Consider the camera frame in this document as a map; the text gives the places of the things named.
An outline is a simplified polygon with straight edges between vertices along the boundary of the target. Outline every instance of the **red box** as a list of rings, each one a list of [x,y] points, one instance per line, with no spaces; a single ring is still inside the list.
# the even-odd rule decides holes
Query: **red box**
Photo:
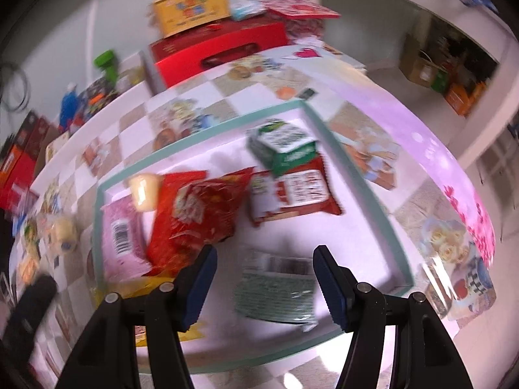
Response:
[[[28,189],[33,182],[34,167],[36,162],[25,152],[22,152],[13,167],[5,185],[0,188],[0,208],[11,211],[12,205],[17,204],[19,194],[12,187],[17,185],[21,189]]]
[[[15,165],[22,156],[22,150],[17,145],[12,145],[9,153],[4,159],[2,168],[0,169],[0,187],[3,187],[12,171],[15,169]]]
[[[287,44],[283,23],[256,16],[200,26],[161,39],[150,48],[169,88],[220,64]]]
[[[34,161],[38,159],[40,149],[42,148],[42,141],[49,131],[49,122],[41,117],[36,124],[33,132],[30,134],[27,146],[25,146],[25,153],[29,155]]]
[[[18,145],[18,147],[21,150],[25,149],[25,146],[27,146],[27,143],[29,141],[29,137],[32,134],[36,123],[38,121],[38,115],[34,111],[29,111],[27,116],[25,117],[25,120],[23,121],[22,125],[18,129],[18,133],[15,137],[15,144]]]

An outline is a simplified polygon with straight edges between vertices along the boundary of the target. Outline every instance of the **box handle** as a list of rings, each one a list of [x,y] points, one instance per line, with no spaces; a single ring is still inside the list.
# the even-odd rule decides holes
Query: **box handle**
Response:
[[[229,63],[255,54],[258,51],[260,51],[259,45],[255,42],[250,42],[204,58],[200,62],[200,67],[202,70],[209,70],[210,68],[220,66],[221,64]]]

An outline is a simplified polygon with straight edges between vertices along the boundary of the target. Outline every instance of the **snack package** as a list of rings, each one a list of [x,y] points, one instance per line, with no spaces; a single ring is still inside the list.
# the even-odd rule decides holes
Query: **snack package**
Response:
[[[148,259],[155,267],[154,273],[169,272],[172,277],[175,277],[183,267],[190,265],[196,258],[197,253],[173,243],[171,237],[176,220],[172,211],[180,189],[206,177],[206,171],[174,172],[164,175],[150,244],[146,251]]]
[[[180,342],[186,342],[204,337],[203,333],[200,331],[202,324],[203,323],[201,322],[197,322],[192,324],[187,332],[177,332],[178,340]],[[146,326],[135,326],[135,346],[137,348],[148,346],[148,341],[146,339]]]
[[[252,176],[249,215],[255,226],[264,221],[319,211],[332,215],[343,213],[330,192],[320,155],[278,178],[272,177],[269,171]]]
[[[109,154],[110,146],[101,143],[97,137],[85,148],[83,159],[94,176],[99,173],[101,165]]]
[[[103,264],[107,281],[141,277],[151,270],[141,218],[130,195],[103,206]]]
[[[36,216],[38,237],[43,241],[47,257],[54,261],[56,257],[74,250],[79,241],[76,224],[71,216],[63,213]],[[30,238],[33,231],[26,229],[25,238]]]
[[[157,174],[138,174],[128,180],[137,211],[150,212],[157,209],[162,179],[162,176]]]
[[[29,252],[24,252],[22,261],[18,265],[18,274],[25,285],[33,282],[37,271],[40,269],[40,261]]]
[[[230,7],[230,16],[235,22],[245,20],[265,13],[267,9],[259,1],[235,3]]]
[[[302,128],[278,119],[247,131],[248,149],[274,177],[309,162],[317,155],[316,144]]]
[[[312,259],[282,257],[250,250],[235,290],[236,311],[268,322],[302,324],[312,329],[316,278]]]
[[[250,167],[208,180],[190,179],[197,171],[168,175],[148,248],[153,265],[176,274],[205,244],[232,236],[253,171]]]

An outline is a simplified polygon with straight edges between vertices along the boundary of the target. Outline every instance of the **screw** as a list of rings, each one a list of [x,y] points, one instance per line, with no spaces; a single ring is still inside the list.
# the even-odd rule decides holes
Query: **screw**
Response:
[[[414,292],[413,300],[415,300],[417,303],[423,303],[425,301],[424,293],[423,292]]]
[[[115,303],[119,298],[119,294],[116,293],[116,292],[111,292],[110,294],[108,294],[104,300],[107,302],[107,303]]]
[[[160,285],[159,289],[162,291],[162,292],[172,292],[173,291],[173,288],[175,288],[175,285],[173,285],[172,282],[164,282],[163,284]]]
[[[372,288],[372,286],[370,284],[368,284],[367,282],[359,282],[357,284],[357,289],[360,292],[368,293],[371,291],[371,288]]]

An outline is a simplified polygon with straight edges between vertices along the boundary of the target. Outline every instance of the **red gift box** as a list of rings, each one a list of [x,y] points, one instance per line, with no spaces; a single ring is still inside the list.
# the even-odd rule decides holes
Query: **red gift box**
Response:
[[[27,146],[25,146],[25,153],[29,155],[34,161],[38,159],[40,149],[42,148],[42,141],[49,131],[49,122],[41,117],[36,124],[36,127],[30,134]]]
[[[220,64],[287,44],[283,23],[256,16],[200,26],[161,39],[150,48],[169,88]]]
[[[321,38],[324,19],[341,17],[339,13],[308,0],[264,0],[261,3],[272,19],[284,23],[291,42],[312,35]]]
[[[14,190],[16,185],[22,190],[28,189],[33,181],[34,167],[36,162],[25,152],[22,152],[12,168],[5,185],[0,189],[0,208],[11,211],[16,206],[20,194]]]
[[[32,134],[36,123],[38,122],[38,115],[34,111],[29,111],[22,125],[18,129],[18,133],[15,137],[15,144],[24,150],[25,146],[29,142],[30,135]]]

